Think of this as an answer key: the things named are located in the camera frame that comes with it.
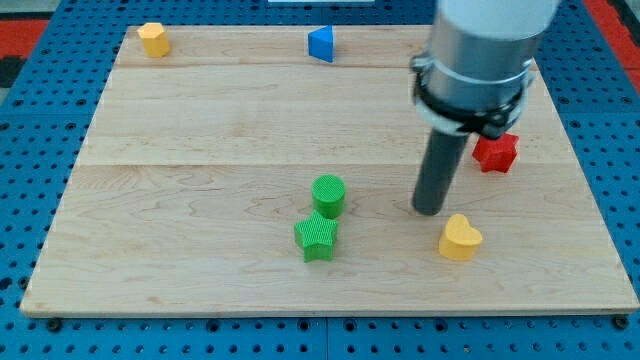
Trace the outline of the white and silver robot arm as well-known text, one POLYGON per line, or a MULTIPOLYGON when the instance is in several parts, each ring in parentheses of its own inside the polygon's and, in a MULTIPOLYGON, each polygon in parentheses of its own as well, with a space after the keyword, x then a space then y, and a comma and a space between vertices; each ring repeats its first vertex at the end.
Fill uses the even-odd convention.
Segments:
POLYGON ((534 55, 559 0, 439 0, 414 56, 413 102, 431 127, 412 206, 437 214, 471 134, 495 140, 519 119, 534 55))

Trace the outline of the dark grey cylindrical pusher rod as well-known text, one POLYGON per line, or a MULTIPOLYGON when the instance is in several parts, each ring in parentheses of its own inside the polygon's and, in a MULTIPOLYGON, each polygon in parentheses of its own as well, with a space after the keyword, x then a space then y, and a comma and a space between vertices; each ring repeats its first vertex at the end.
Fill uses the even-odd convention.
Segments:
POLYGON ((440 212, 468 138, 438 130, 430 133, 412 197, 418 213, 434 216, 440 212))

